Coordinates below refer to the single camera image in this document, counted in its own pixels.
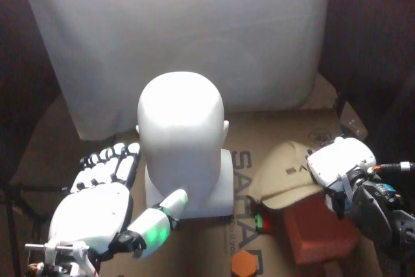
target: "beige cap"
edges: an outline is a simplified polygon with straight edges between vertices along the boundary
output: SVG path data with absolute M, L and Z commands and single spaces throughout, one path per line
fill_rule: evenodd
M 307 167 L 310 149 L 293 141 L 278 145 L 256 172 L 248 196 L 270 209 L 282 209 L 321 192 Z

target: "cap brim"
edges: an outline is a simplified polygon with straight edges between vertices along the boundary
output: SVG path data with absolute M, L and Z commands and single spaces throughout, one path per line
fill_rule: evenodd
M 284 191 L 267 199 L 263 199 L 262 203 L 270 209 L 283 209 L 320 192 L 322 192 L 322 188 L 320 186 L 316 184 L 309 184 Z

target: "white backdrop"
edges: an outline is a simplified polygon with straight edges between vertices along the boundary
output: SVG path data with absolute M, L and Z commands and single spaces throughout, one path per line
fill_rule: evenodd
M 141 90 L 196 71 L 227 112 L 280 110 L 309 93 L 327 0 L 29 0 L 82 139 L 137 122 Z

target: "robotic arm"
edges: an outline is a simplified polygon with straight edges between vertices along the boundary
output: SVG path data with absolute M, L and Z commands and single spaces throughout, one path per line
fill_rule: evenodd
M 415 217 L 401 195 L 380 176 L 415 171 L 415 163 L 376 165 L 371 150 L 354 138 L 336 138 L 307 159 L 313 180 L 323 187 L 327 207 L 350 219 L 362 235 L 390 258 L 415 253 Z
M 137 143 L 122 143 L 81 159 L 81 172 L 57 207 L 44 245 L 44 263 L 29 264 L 27 276 L 97 277 L 102 261 L 120 252 L 144 258 L 178 226 L 187 193 L 178 189 L 130 223 L 130 188 L 140 159 Z

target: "white mannequin head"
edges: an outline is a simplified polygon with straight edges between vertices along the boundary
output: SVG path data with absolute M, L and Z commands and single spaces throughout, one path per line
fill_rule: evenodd
M 229 126 L 218 89 L 196 73 L 158 76 L 144 88 L 137 117 L 154 186 L 163 196 L 184 189 L 202 203 L 217 183 Z

